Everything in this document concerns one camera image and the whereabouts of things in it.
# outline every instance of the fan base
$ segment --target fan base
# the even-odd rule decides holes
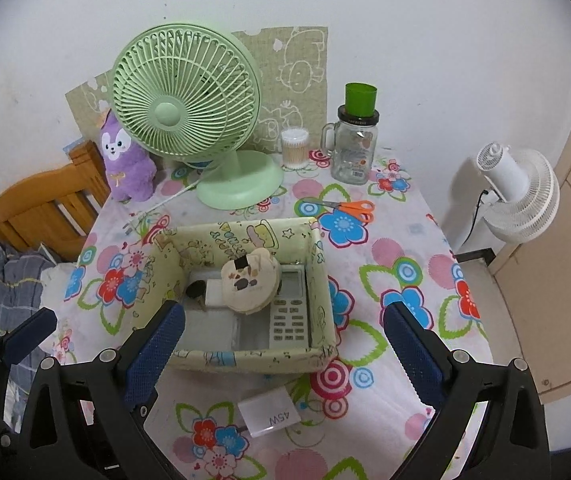
[[[283,179],[283,170],[271,156],[232,152],[201,177],[197,196],[214,209],[244,209],[272,196]]]

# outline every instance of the black power cord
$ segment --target black power cord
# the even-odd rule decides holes
[[[479,208],[481,207],[481,197],[483,195],[487,195],[489,194],[489,191],[487,189],[484,189],[480,194],[479,194],[479,199],[477,200],[477,207],[474,210],[474,216],[472,217],[472,226],[470,227],[470,232],[468,233],[467,237],[465,238],[465,240],[463,241],[463,244],[466,243],[469,239],[470,236],[472,235],[472,231],[474,230],[474,225],[477,222],[477,215],[479,214]]]

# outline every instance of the cotton swab container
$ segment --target cotton swab container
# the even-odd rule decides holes
[[[305,128],[287,128],[281,132],[281,152],[284,166],[300,170],[308,164],[310,132]]]

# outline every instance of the orange scissors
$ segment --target orange scissors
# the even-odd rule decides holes
[[[325,205],[333,209],[338,209],[350,216],[354,216],[358,221],[364,224],[370,224],[374,221],[374,204],[370,200],[358,200],[357,202],[325,202],[318,198],[306,198],[306,202],[311,204]]]

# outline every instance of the green desk fan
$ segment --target green desk fan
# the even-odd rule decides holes
[[[112,69],[117,119],[146,150],[184,162],[212,160],[199,200],[240,209],[265,200],[283,171],[265,153],[237,151],[261,106],[259,68],[243,43],[197,23],[146,30]]]

